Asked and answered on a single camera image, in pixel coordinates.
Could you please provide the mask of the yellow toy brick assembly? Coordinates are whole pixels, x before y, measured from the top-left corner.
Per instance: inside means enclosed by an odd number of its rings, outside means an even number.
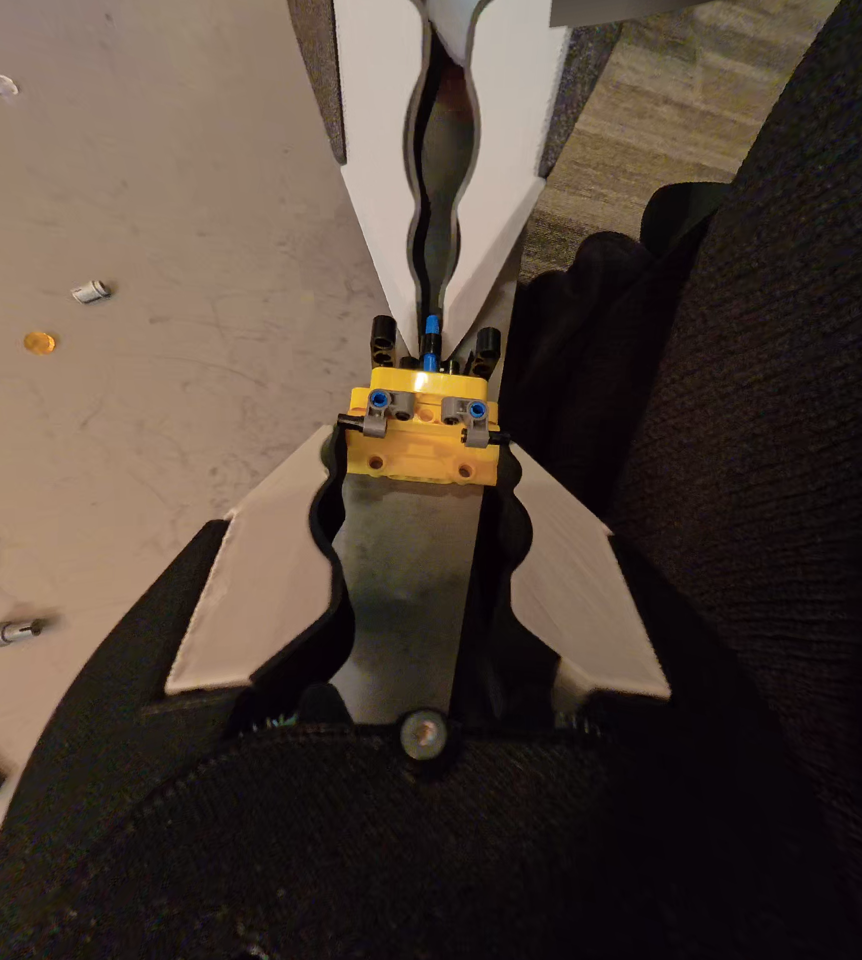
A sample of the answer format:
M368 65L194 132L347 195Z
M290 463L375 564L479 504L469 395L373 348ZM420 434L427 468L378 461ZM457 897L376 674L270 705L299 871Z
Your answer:
M372 322L369 382L352 390L343 431L351 474L436 485L497 483L499 428L488 383L502 352L502 334L484 327L466 360L445 359L442 337L422 337L418 353L398 357L398 328L389 316Z

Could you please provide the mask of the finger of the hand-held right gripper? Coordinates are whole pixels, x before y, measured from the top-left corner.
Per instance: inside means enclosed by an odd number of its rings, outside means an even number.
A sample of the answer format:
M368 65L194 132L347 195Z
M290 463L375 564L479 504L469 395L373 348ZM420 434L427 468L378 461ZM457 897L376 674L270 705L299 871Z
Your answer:
M471 155L450 214L442 345L472 329L547 176L539 173L570 42L550 1L431 3L444 49L462 67Z
M341 174L401 334L418 332L413 264L420 214L414 122L424 89L429 22L412 1L335 1L345 162Z

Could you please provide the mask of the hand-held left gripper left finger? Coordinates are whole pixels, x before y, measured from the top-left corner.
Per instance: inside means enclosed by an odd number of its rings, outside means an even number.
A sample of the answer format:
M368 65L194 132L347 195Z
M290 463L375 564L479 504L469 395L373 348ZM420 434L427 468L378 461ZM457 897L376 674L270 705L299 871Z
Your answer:
M346 474L344 430L324 426L230 511L168 694L299 694L334 678L354 641L334 547Z

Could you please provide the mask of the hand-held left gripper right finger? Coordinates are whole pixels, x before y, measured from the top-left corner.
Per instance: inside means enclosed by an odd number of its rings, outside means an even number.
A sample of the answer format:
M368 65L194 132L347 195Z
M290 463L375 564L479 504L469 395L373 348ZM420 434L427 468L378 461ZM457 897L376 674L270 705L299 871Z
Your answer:
M518 443L488 448L472 562L472 681L485 714L577 714L672 690L604 522Z

